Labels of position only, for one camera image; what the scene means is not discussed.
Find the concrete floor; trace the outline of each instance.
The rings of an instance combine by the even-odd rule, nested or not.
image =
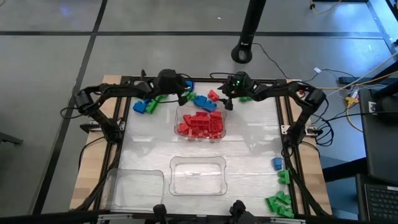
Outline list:
[[[386,3],[371,2],[391,40],[396,39],[398,25]],[[247,4],[248,0],[109,0],[99,30],[240,31]],[[92,31],[100,5],[100,0],[7,0],[0,7],[0,34]],[[317,3],[317,10],[331,5]],[[308,7],[307,0],[268,0],[258,31],[379,32],[366,4],[341,3],[320,16]],[[21,146],[0,145],[0,216],[32,211],[60,126],[58,112],[67,105],[89,38],[0,35],[0,131],[25,140]],[[283,78],[256,45],[251,63],[234,63],[229,54],[237,41],[236,36],[97,36],[81,86],[97,85],[103,75],[138,75],[142,68],[150,75],[174,68],[193,77],[244,70],[255,78]],[[303,80],[314,76],[315,67],[363,75],[391,56],[378,37],[256,37],[255,42],[264,46],[289,77]],[[337,86],[339,75],[324,72],[311,84]],[[344,110],[337,95],[328,99],[331,105],[326,118]],[[355,107],[351,113],[358,111]],[[69,208],[78,155],[86,141],[78,126],[86,121],[88,118],[74,119],[68,127],[45,213]],[[360,117],[353,122],[360,126]],[[362,133],[345,119],[334,121],[333,127],[333,145],[319,147],[324,167],[365,156]],[[328,184],[333,211],[354,213],[344,208],[346,195],[337,199],[343,185]]]

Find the wooden table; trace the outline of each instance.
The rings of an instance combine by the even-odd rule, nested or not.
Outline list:
[[[103,83],[119,84],[121,81],[121,77],[122,76],[120,75],[105,75],[103,78]],[[288,124],[289,122],[287,119],[287,110],[285,107],[284,98],[281,97],[280,100],[282,105],[284,123]],[[126,99],[123,98],[121,102],[121,109],[119,110],[119,117],[123,115],[125,103]],[[102,105],[101,111],[107,117],[112,117],[115,109],[115,104],[116,98],[110,98]],[[295,104],[293,99],[290,99],[290,105],[293,119],[296,120],[301,113],[301,108]],[[102,135],[103,134],[100,131],[90,132],[87,138],[87,142],[91,142],[92,140],[97,139]],[[314,138],[305,137],[304,141],[316,146]],[[85,149],[80,171],[75,184],[72,201],[70,203],[70,208],[76,208],[77,206],[79,206],[98,183],[98,179],[100,178],[101,166],[104,160],[105,148],[106,141],[102,139]],[[331,207],[326,191],[326,183],[323,180],[322,167],[320,164],[318,152],[314,150],[311,146],[308,146],[306,144],[299,145],[299,150],[305,185],[307,186],[307,189],[311,192],[315,200],[322,206],[322,208],[326,212],[331,214]],[[296,185],[295,194],[297,199],[298,211],[299,213],[303,213],[301,193],[300,189]]]

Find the clear plastic bin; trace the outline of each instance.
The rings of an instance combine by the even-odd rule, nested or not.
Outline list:
[[[196,140],[196,141],[220,141],[226,135],[226,110],[221,107],[217,107],[215,109],[216,113],[220,114],[221,117],[221,126],[217,123],[217,119],[212,118],[211,113],[208,113],[203,108],[197,106],[178,106],[175,112],[175,122],[174,122],[174,132],[180,136],[180,139],[185,140]],[[206,113],[208,117],[210,126],[195,126],[192,129],[192,135],[188,132],[181,133],[179,131],[181,124],[186,124],[184,120],[184,115],[190,115],[191,117],[197,116],[198,113]],[[222,127],[217,131],[212,131],[212,127]]]
[[[228,189],[226,161],[216,157],[174,157],[170,161],[172,195],[223,195]]]
[[[164,175],[160,170],[122,170],[108,172],[101,204],[115,212],[152,211],[163,203]]]

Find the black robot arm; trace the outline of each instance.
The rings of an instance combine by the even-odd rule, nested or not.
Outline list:
[[[297,121],[287,130],[285,140],[290,146],[299,145],[305,137],[305,124],[310,116],[316,112],[326,99],[323,91],[302,82],[290,82],[285,85],[267,86],[252,80],[245,72],[229,75],[226,82],[219,87],[228,97],[222,100],[227,110],[232,110],[232,98],[248,96],[254,101],[262,101],[269,97],[289,96],[293,98],[302,109]],[[307,93],[305,99],[301,99],[298,91]]]
[[[179,105],[184,105],[187,98],[182,96],[188,85],[182,74],[175,70],[162,70],[159,75],[151,80],[140,82],[137,85],[129,83],[122,85],[100,84],[89,86],[75,94],[75,104],[79,113],[92,117],[100,126],[108,142],[121,140],[121,130],[117,121],[109,119],[100,110],[101,105],[111,97],[138,97],[141,99],[154,99],[159,95],[177,94]],[[94,101],[91,94],[99,95]]]

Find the computer keyboard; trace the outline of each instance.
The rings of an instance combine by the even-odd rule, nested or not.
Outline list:
[[[398,187],[365,184],[369,221],[398,223]]]

